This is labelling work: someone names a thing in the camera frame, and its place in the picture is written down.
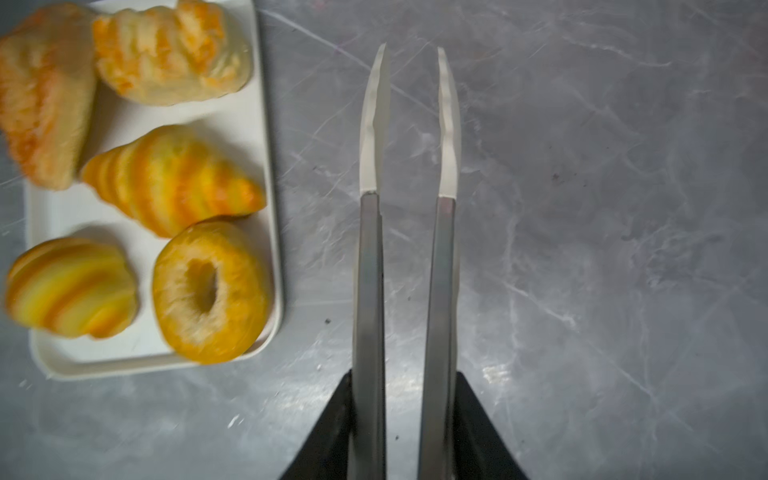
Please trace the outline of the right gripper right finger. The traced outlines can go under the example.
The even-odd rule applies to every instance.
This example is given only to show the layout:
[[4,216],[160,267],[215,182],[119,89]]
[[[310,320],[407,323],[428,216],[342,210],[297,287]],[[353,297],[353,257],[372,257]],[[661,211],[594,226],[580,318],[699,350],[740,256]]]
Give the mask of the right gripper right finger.
[[456,479],[529,479],[462,372],[456,374],[453,449]]

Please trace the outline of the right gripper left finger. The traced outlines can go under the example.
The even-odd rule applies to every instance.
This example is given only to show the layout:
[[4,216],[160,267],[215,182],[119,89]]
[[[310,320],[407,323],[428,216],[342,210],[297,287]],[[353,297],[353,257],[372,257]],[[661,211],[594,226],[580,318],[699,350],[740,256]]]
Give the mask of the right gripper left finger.
[[345,373],[281,480],[337,480],[348,474],[352,371]]

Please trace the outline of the metal silicone-tipped tongs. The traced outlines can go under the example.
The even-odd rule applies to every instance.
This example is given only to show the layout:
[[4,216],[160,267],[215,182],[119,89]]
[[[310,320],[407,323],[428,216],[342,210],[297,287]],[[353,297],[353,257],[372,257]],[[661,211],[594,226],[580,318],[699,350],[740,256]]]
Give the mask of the metal silicone-tipped tongs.
[[[360,125],[360,234],[355,276],[351,371],[354,479],[386,476],[383,225],[380,164],[388,125],[390,59],[381,45],[368,79]],[[454,475],[453,413],[457,374],[459,260],[455,214],[461,170],[460,107],[443,49],[438,51],[441,171],[433,232],[422,413],[418,455],[421,479]]]

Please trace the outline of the round striped fake bun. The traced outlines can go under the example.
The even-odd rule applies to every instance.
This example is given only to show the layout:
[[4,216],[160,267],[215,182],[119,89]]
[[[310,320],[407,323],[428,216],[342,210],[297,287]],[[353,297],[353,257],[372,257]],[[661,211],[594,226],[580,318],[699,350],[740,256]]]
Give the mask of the round striped fake bun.
[[140,308],[122,250],[78,237],[46,241],[20,255],[6,277],[4,304],[16,323],[69,339],[113,337]]

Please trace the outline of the orange fake bread roll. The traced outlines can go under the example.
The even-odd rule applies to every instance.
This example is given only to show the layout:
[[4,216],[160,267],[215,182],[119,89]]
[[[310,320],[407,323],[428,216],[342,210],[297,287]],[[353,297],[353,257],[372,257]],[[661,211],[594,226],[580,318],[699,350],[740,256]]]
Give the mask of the orange fake bread roll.
[[187,125],[165,125],[94,156],[81,180],[161,238],[220,216],[247,216],[267,206],[263,187]]

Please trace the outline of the yellow fake bread loaf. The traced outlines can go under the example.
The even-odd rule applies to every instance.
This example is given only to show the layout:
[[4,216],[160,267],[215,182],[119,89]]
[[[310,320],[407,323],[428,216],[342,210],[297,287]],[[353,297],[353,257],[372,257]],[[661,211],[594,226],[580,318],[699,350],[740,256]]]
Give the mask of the yellow fake bread loaf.
[[92,22],[95,66],[121,97],[149,106],[205,101],[241,90],[250,43],[218,4],[179,1],[101,14]]

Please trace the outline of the fake croissant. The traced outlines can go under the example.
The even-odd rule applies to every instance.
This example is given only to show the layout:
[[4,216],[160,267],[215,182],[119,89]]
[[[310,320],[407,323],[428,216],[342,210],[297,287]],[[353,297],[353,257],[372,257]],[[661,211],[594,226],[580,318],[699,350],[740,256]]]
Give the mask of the fake croissant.
[[51,4],[1,38],[1,131],[43,189],[68,189],[79,169],[97,88],[94,18],[82,5]]

